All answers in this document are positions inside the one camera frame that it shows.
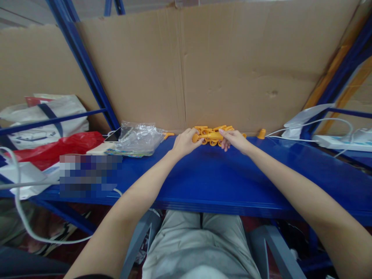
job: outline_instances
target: beige pants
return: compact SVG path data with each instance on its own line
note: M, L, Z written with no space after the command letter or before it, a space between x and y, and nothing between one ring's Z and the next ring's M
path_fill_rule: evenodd
M170 253L188 248L214 246L233 255L255 279L260 274L249 251L241 219L237 215L200 214L168 210L151 244L142 268L142 278L151 279L157 263Z

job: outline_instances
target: power strip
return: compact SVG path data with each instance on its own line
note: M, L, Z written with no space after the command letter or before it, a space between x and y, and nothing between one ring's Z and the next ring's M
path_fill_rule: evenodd
M367 151L372 152L372 141L365 141L363 143L353 142L350 144L350 141L345 141L344 137L340 136L319 136L314 135L312 140L316 141L320 147L325 147L328 149L347 149L355 151Z

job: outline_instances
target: orange plastic toy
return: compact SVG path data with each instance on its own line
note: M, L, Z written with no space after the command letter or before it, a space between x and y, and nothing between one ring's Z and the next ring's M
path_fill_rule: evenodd
M195 126L195 128L199 131L198 134L193 135L192 141L195 143L201 138L204 139L202 145L206 145L208 142L211 146L218 145L221 147L222 140L224 137L220 134L219 129L225 130L225 131L234 131L234 128L232 126L226 126L222 125L216 128L208 128L208 126Z

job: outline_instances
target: blue shelf frame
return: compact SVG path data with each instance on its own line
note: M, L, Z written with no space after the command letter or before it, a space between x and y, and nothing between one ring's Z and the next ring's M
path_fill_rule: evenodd
M117 130L120 124L116 118L116 115L111 107L110 101L105 94L103 86L98 78L98 75L93 67L93 64L89 58L89 55L83 45L80 35L76 29L75 22L79 22L79 16L74 8L72 0L46 0L49 8L55 17L59 28L61 29L74 57L78 63L84 77L100 107L99 110L93 110L84 112L81 114L69 115L65 117L52 118L45 121L33 122L23 124L14 127L1 128L0 136L12 134L20 131L25 131L45 125L56 124L71 119L85 117L93 114L103 113L105 119L111 130ZM111 13L112 0L106 0L105 3L105 16L109 16ZM6 141L5 138L1 138L1 143L4 146L8 146L11 149L15 149L14 145L10 141Z
M347 85L349 79L352 77L355 70L358 68L360 64L366 61L369 57L372 56L372 14L369 15L367 21L364 24L361 32L359 33L355 43L350 48L349 52L345 56L344 60L342 61L340 67L336 71L334 77L328 84L326 90L319 98L316 105L322 105L326 103L334 103L336 102L337 98L342 93L343 89ZM358 117L366 117L372 118L372 114L359 112L359 111L352 111L352 110L344 110L338 108L329 108L313 118L311 118L307 123L312 121L323 119L327 112L338 112L341 114L348 114ZM301 139L311 139L312 135L319 127L320 122L308 125L303 127L301 133Z

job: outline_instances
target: white cable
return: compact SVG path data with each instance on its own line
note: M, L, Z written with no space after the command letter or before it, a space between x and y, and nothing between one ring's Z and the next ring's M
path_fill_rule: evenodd
M288 139L288 140L295 140L295 141L318 142L318 141L313 141L313 140L309 140L309 139L308 140L307 139L306 140L305 139L304 140L303 139L290 139L290 138L284 138L284 137L281 137L281 136L267 136L266 138L281 138L281 139L284 139L284 140Z
M355 130L353 133L351 133L351 135L350 135L350 142L349 142L349 147L353 144L353 142L354 142L354 134L357 132L357 131L359 131L360 129L357 129L357 130ZM336 154L336 155L334 155L333 156L333 158L336 158L336 157L338 157L338 156L340 156L341 154L343 154L345 151L348 151L349 150L349 148L346 148L346 149L344 149L343 151L341 151L340 153L338 153L338 154Z
M14 152L12 150L10 150L9 148L7 147L3 147L3 146L0 146L0 149L4 149L6 150L9 154L10 154L10 157L12 158L12 165L15 167L16 169L16 173L17 173L17 184L19 184L21 182L21 172L19 170L19 164L18 164L18 161L16 159L16 155L14 154ZM79 242L83 242L83 241L86 241L88 239L90 239L92 236L89 236L89 237L86 237L86 238L83 238L83 239L79 239L79 240L75 240L75 241L58 241L58 240L50 240L50 239L47 239L47 238L41 238L39 236L37 236L31 229L30 227L30 224L28 223L28 220L27 220L27 217L22 209L22 205L21 205L21 199L20 199L20 189L19 188L16 188L15 190L15 196L14 196L14 200L15 200L15 207L18 211L18 214L19 216L21 217L21 220L22 220L22 223L23 223L23 226L24 228L26 229L27 233L35 240L37 241L40 241L40 242L45 242L45 243L51 243L51 244L75 244L75 243L79 243Z
M267 136L265 136L265 138L282 138L282 139L288 139L288 140L297 140L297 141L308 141L308 142L316 142L316 141L313 141L313 140L303 140L303 139L289 139L289 138L284 138L284 137L281 137L281 136L272 136L272 134L275 134L277 132L281 132L281 131L285 131L285 130L289 130L289 129L294 129L294 128L300 128L300 127L303 127L303 126L307 126L307 125L310 125L310 124L313 124L313 123L316 123L316 122L319 122L319 121L324 121L324 120L338 120L338 121L342 121L342 122L345 122L346 124L348 124L349 126L349 132L348 134L350 135L350 143L349 145L351 146L353 141L354 141L354 133L358 130L355 130L355 132L353 132L354 130L354 127L353 125L349 122L349 121L346 121L344 119L340 119L340 118L323 118L323 119L319 119L319 120L315 120L313 122L310 122L310 123L306 123L306 124L303 124L303 125L299 125L299 126L295 126L295 127L289 127L289 128L284 128L284 129L280 129L280 130L277 130L275 132L272 132L270 134L268 134ZM339 155L343 154L345 151L348 151L349 148L347 149L344 149L343 151L341 151L340 153L336 154L335 156L333 156L334 158L338 157Z
M13 184L1 184L0 190L7 190L12 188L20 188L26 186L39 186L39 185L58 185L59 181L37 181L37 182L25 182L25 183L13 183Z
M275 134L277 132L281 132L281 131L285 131L285 130L289 130L289 129L294 129L294 128L300 128L300 127L303 127L303 126L307 126L307 125L310 125L310 124L313 124L313 123L316 123L316 122L319 122L319 121L324 121L324 120L339 120L339 121L342 121L342 122L345 122L346 124L349 125L349 133L348 134L351 134L354 130L354 127L353 125L349 122L349 121L346 121L344 119L340 119L340 118L323 118L323 119L319 119L319 120L315 120L313 122L310 122L310 123L306 123L306 124L303 124L303 125L299 125L299 126L295 126L295 127L289 127L289 128L284 128L284 129L280 129L280 130L277 130L275 132L272 132L270 134L268 134L267 136L265 137L268 137L268 136L271 136L272 134Z
M123 193L120 190L116 189L116 188L114 189L114 191L117 192L120 196L123 195Z

